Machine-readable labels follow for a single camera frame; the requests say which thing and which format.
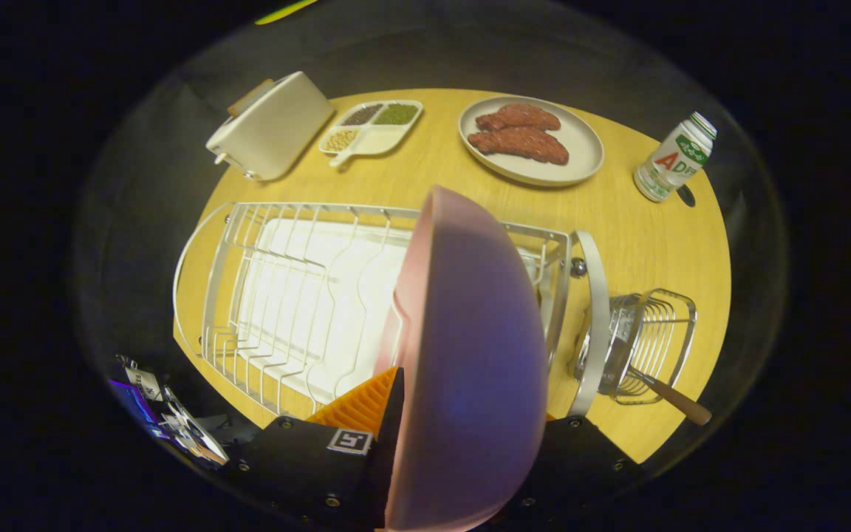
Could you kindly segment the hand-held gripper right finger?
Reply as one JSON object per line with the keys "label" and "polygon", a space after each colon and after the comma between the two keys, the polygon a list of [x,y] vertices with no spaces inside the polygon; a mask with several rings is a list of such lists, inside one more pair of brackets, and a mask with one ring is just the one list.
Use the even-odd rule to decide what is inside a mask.
{"label": "hand-held gripper right finger", "polygon": [[547,421],[539,454],[487,529],[561,528],[645,484],[648,471],[586,417]]}

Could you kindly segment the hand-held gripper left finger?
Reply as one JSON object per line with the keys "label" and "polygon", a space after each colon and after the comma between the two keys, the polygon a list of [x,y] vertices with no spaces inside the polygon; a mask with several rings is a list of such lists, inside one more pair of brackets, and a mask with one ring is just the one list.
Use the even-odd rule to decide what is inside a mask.
{"label": "hand-held gripper left finger", "polygon": [[392,367],[322,420],[282,415],[230,455],[222,480],[287,530],[382,529],[404,398],[404,371]]}

